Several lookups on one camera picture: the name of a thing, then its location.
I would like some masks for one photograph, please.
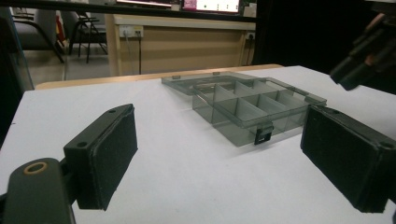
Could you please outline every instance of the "chair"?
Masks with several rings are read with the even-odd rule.
[[[64,63],[56,38],[56,12],[38,9],[35,15],[14,16],[15,28],[22,49],[51,49]]]
[[[97,43],[107,54],[104,47],[106,44],[106,27],[95,24],[96,18],[90,18],[85,12],[62,11],[66,37],[69,39],[69,54],[73,52],[73,45],[78,42],[78,57],[81,53],[82,43],[87,43],[87,63],[90,59],[91,43]]]

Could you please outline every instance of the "floor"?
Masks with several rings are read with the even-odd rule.
[[[99,46],[91,47],[89,63],[86,63],[86,49],[82,49],[78,57],[78,49],[74,48],[71,55],[63,55],[64,63],[51,50],[26,50],[24,55],[34,86],[52,81],[110,77],[107,55]]]

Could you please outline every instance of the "plastic organizer box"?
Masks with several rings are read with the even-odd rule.
[[[237,147],[300,127],[309,105],[326,105],[325,99],[271,77],[226,72],[165,77],[163,84],[192,95],[192,109]]]

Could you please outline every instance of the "electrical outlet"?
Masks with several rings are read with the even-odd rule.
[[[120,25],[120,37],[143,37],[143,26]]]
[[[132,37],[134,33],[132,27],[132,25],[120,25],[120,37]]]
[[[251,35],[253,36],[252,39],[256,39],[256,33],[254,33],[254,32],[247,32],[246,39],[250,39]]]

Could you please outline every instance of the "white table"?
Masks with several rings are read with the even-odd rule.
[[[396,96],[344,91],[321,73],[286,67],[242,72],[274,77],[328,100],[328,107],[396,139]],[[64,157],[63,146],[109,108],[134,104],[138,151],[106,212],[82,223],[391,223],[353,208],[300,149],[301,129],[235,147],[159,79],[28,91],[0,151],[0,194],[13,170]]]

